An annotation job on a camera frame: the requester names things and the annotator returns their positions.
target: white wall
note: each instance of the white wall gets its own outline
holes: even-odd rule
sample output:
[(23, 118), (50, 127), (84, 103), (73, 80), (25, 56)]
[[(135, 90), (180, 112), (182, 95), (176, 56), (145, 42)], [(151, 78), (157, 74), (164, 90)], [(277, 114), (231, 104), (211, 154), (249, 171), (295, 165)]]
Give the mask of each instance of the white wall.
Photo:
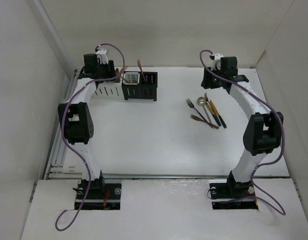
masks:
[(65, 72), (25, 0), (0, 0), (0, 240), (20, 239)]
[[(292, 0), (42, 0), (77, 66), (99, 43), (127, 65), (199, 67), (209, 48), (255, 66)], [(110, 57), (121, 65), (120, 57)]]
[(308, 219), (308, 0), (295, 0), (256, 66), (266, 99), (284, 114), (285, 160)]

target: white table surface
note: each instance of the white table surface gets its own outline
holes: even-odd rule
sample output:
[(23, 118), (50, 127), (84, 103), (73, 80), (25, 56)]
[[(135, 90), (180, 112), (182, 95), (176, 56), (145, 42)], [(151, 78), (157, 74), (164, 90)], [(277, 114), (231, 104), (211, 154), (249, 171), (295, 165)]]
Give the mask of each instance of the white table surface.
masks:
[[(40, 180), (22, 240), (308, 240), (308, 224), (291, 179), (257, 179), (286, 216), (258, 201), (259, 210), (212, 210), (208, 180), (125, 180), (120, 210), (76, 213), (77, 180)], [(256, 195), (268, 199), (256, 189)]]
[[(129, 71), (138, 71), (131, 67)], [(238, 103), (222, 89), (204, 90), (203, 68), (145, 67), (158, 72), (157, 102), (143, 99), (92, 98), (89, 109), (94, 122), (94, 154), (106, 174), (227, 176), (237, 165), (244, 146), (242, 136), (248, 119)], [(255, 69), (240, 69), (254, 91), (264, 99)], [(204, 93), (213, 100), (227, 124), (213, 131), (190, 118), (190, 98)], [(277, 148), (263, 162), (276, 159)], [(67, 151), (63, 172), (81, 172), (79, 158)], [(289, 176), (284, 159), (260, 168), (258, 176)]]

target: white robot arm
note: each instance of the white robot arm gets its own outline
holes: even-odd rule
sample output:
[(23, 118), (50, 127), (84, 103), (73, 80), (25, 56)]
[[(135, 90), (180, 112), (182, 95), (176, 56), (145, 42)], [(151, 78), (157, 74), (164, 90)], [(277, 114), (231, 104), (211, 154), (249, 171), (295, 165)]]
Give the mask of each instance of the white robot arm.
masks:
[[(239, 199), (246, 196), (246, 191), (252, 187), (251, 175), (264, 157), (273, 149), (279, 147), (281, 130), (273, 113), (255, 100), (248, 92), (253, 92), (249, 80), (244, 75), (238, 75), (236, 57), (224, 57), (220, 53), (212, 54), (210, 71), (204, 69), (204, 79), (201, 86), (205, 89), (223, 87), (238, 102), (249, 119), (243, 136), (244, 152), (237, 166), (230, 172), (226, 183), (211, 183), (210, 187), (217, 189), (212, 193), (212, 199)], [(229, 82), (214, 77), (210, 72), (229, 79), (241, 85), (248, 92)]]
[[(65, 120), (65, 139), (71, 147), (79, 152), (86, 160), (91, 172), (91, 181), (101, 179), (102, 177), (100, 164), (96, 161), (91, 148), (94, 125), (88, 109), (88, 102), (96, 91), (98, 83), (97, 81), (91, 82), (90, 84), (87, 83), (99, 77), (108, 79), (116, 76), (114, 68), (109, 66), (106, 53), (106, 49), (98, 48), (96, 53), (84, 55), (85, 66), (80, 72), (73, 95), (78, 91), (80, 92), (71, 101)], [(96, 69), (99, 68), (101, 68), (101, 76), (97, 74)], [(58, 106), (59, 119), (62, 119), (67, 104), (68, 101)], [(81, 164), (84, 165), (82, 167), (82, 180), (88, 181), (89, 174), (86, 166), (82, 161)]]

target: red wire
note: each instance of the red wire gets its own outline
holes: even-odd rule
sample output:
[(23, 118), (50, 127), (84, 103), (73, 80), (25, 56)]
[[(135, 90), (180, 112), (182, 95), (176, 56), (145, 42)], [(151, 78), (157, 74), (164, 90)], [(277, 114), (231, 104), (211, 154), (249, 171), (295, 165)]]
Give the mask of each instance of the red wire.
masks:
[(104, 210), (105, 210), (105, 207), (106, 207), (106, 205), (107, 205), (107, 200), (108, 200), (108, 198), (109, 198), (109, 195), (110, 195), (109, 190), (107, 190), (107, 192), (106, 192), (106, 198), (105, 198), (105, 200), (103, 201)]
[(249, 192), (249, 191), (247, 191), (247, 190), (245, 190), (245, 192), (246, 192), (247, 194), (251, 195), (251, 196), (255, 196), (254, 194), (250, 193), (250, 192)]

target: cable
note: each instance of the cable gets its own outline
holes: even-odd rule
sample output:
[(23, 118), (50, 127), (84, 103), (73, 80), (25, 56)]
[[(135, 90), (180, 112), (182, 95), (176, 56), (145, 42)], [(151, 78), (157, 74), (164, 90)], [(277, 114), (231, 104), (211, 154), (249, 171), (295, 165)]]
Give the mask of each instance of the cable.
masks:
[(284, 127), (283, 127), (283, 123), (279, 117), (279, 115), (277, 114), (277, 112), (275, 111), (275, 109), (270, 106), (268, 103), (266, 103), (265, 101), (263, 101), (262, 99), (260, 99), (258, 96), (256, 96), (255, 94), (251, 93), (248, 89), (244, 88), (243, 86), (239, 85), (238, 83), (234, 82), (234, 81), (231, 81), (231, 80), (228, 80), (228, 79), (225, 79), (215, 73), (213, 73), (210, 69), (208, 69), (208, 67), (206, 66), (206, 64), (204, 63), (203, 61), (203, 58), (202, 58), (202, 54), (205, 53), (205, 52), (208, 52), (210, 54), (213, 54), (213, 52), (211, 50), (202, 50), (200, 53), (199, 53), (199, 58), (200, 58), (200, 62), (202, 63), (202, 65), (204, 66), (204, 68), (206, 69), (206, 71), (208, 71), (210, 74), (212, 74), (214, 77), (224, 81), (224, 82), (227, 82), (227, 83), (230, 83), (230, 84), (233, 84), (235, 86), (237, 86), (238, 88), (242, 89), (243, 91), (247, 92), (250, 96), (252, 96), (255, 100), (257, 100), (258, 102), (260, 102), (261, 104), (263, 104), (264, 106), (266, 106), (267, 108), (269, 108), (272, 113), (274, 114), (274, 116), (276, 117), (277, 121), (278, 121), (278, 124), (279, 124), (279, 127), (281, 129), (281, 134), (282, 134), (282, 138), (281, 138), (281, 144), (280, 144), (280, 147), (281, 147), (281, 150), (280, 150), (280, 153), (279, 153), (279, 156), (277, 157), (276, 160), (272, 161), (272, 162), (266, 162), (266, 163), (261, 163), (259, 165), (256, 166), (256, 168), (254, 169), (254, 171), (252, 172), (251, 176), (250, 176), (250, 180), (252, 182), (252, 184), (258, 188), (261, 192), (263, 192), (264, 194), (266, 194), (267, 196), (269, 196), (278, 206), (279, 208), (281, 209), (278, 210), (276, 207), (274, 207), (272, 204), (270, 204), (268, 201), (262, 199), (262, 198), (259, 198), (259, 197), (252, 197), (252, 196), (246, 196), (246, 197), (243, 197), (243, 198), (239, 198), (239, 199), (233, 199), (233, 200), (230, 200), (230, 201), (223, 201), (223, 203), (232, 203), (232, 202), (236, 202), (238, 200), (243, 200), (243, 199), (249, 199), (249, 198), (257, 198), (263, 202), (265, 202), (266, 204), (268, 204), (270, 207), (272, 207), (274, 210), (276, 210), (279, 214), (282, 214), (283, 216), (286, 215), (286, 212), (284, 210), (284, 208), (282, 207), (282, 205), (272, 196), (270, 195), (269, 193), (267, 193), (265, 190), (261, 189), (258, 185), (255, 184), (253, 178), (254, 178), (254, 175), (257, 171), (258, 168), (262, 167), (262, 166), (268, 166), (268, 165), (273, 165), (275, 163), (277, 163), (282, 157), (283, 157), (283, 153), (284, 153), (284, 150), (285, 150), (285, 132), (284, 132)]
[(209, 199), (212, 199), (211, 197), (209, 197), (208, 193), (210, 193), (210, 190), (207, 191), (207, 197), (208, 197)]
[[(114, 46), (114, 45), (112, 45), (112, 44), (110, 44), (110, 43), (102, 43), (102, 44), (99, 44), (99, 46), (103, 46), (103, 45), (111, 46), (111, 47), (115, 48), (115, 49), (120, 53), (120, 55), (122, 56), (122, 59), (123, 59), (123, 68), (124, 68), (124, 67), (125, 67), (125, 58), (124, 58), (123, 53), (122, 53), (116, 46)], [(71, 96), (71, 98), (68, 100), (67, 105), (66, 105), (66, 107), (65, 107), (64, 114), (63, 114), (63, 118), (62, 118), (62, 121), (61, 121), (61, 127), (60, 127), (61, 133), (62, 133), (62, 140), (64, 141), (65, 145), (66, 145), (71, 151), (73, 151), (75, 154), (77, 154), (77, 155), (81, 158), (81, 160), (84, 162), (84, 164), (86, 165), (87, 172), (88, 172), (89, 180), (88, 180), (88, 185), (87, 185), (87, 189), (86, 189), (85, 195), (84, 195), (84, 197), (83, 197), (83, 200), (82, 200), (82, 202), (80, 203), (79, 208), (77, 209), (77, 212), (76, 212), (75, 216), (73, 217), (72, 221), (71, 221), (65, 228), (59, 228), (59, 227), (58, 227), (58, 221), (59, 221), (60, 217), (61, 217), (65, 212), (67, 212), (67, 210), (64, 210), (64, 211), (58, 216), (58, 218), (57, 218), (57, 220), (56, 220), (56, 222), (55, 222), (55, 228), (56, 228), (57, 231), (59, 231), (59, 232), (62, 232), (62, 231), (67, 230), (67, 229), (74, 223), (74, 221), (76, 220), (76, 218), (77, 218), (77, 216), (78, 216), (78, 214), (79, 214), (81, 208), (82, 208), (83, 205), (84, 205), (84, 202), (85, 202), (85, 200), (86, 200), (86, 197), (87, 197), (87, 195), (88, 195), (88, 192), (89, 192), (89, 189), (90, 189), (90, 185), (91, 185), (91, 172), (90, 172), (90, 169), (89, 169), (89, 167), (88, 167), (87, 161), (85, 160), (85, 158), (84, 158), (79, 152), (77, 152), (75, 149), (73, 149), (73, 148), (70, 146), (70, 144), (69, 144), (69, 143), (66, 141), (66, 139), (65, 139), (65, 134), (64, 134), (65, 119), (66, 119), (66, 115), (67, 115), (69, 106), (70, 106), (71, 102), (74, 100), (74, 98), (75, 98), (79, 93), (81, 93), (89, 84), (91, 84), (91, 83), (93, 83), (93, 82), (107, 82), (107, 81), (112, 81), (112, 80), (114, 80), (114, 79), (116, 79), (116, 78), (119, 78), (119, 77), (120, 77), (120, 75), (115, 76), (115, 77), (111, 77), (111, 78), (105, 78), (105, 79), (93, 79), (93, 80), (87, 82), (86, 85), (84, 85), (81, 89), (79, 89), (75, 94), (73, 94), (73, 95)]]
[(106, 198), (105, 198), (105, 200), (103, 201), (104, 210), (105, 210), (105, 208), (106, 208), (107, 200), (108, 200), (108, 198), (109, 198), (109, 195), (110, 195), (109, 190), (107, 190), (107, 192), (106, 192)]

